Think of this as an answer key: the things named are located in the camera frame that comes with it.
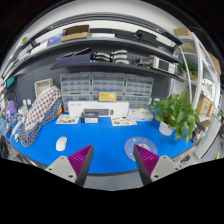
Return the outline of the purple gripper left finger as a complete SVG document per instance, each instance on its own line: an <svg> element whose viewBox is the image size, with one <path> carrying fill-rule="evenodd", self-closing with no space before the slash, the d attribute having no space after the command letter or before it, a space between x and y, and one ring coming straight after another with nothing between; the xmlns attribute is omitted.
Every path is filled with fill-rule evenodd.
<svg viewBox="0 0 224 224"><path fill-rule="evenodd" d="M89 145L70 155L60 156L46 171L66 179L78 186L83 186L94 155L93 145Z"/></svg>

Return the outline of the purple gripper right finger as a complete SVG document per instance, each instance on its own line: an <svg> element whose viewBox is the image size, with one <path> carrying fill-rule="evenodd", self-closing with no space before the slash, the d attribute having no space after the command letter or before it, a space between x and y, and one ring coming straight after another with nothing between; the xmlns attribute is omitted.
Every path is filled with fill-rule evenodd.
<svg viewBox="0 0 224 224"><path fill-rule="evenodd" d="M134 157L143 185L180 170L180 167L168 156L157 156L137 145L134 146Z"/></svg>

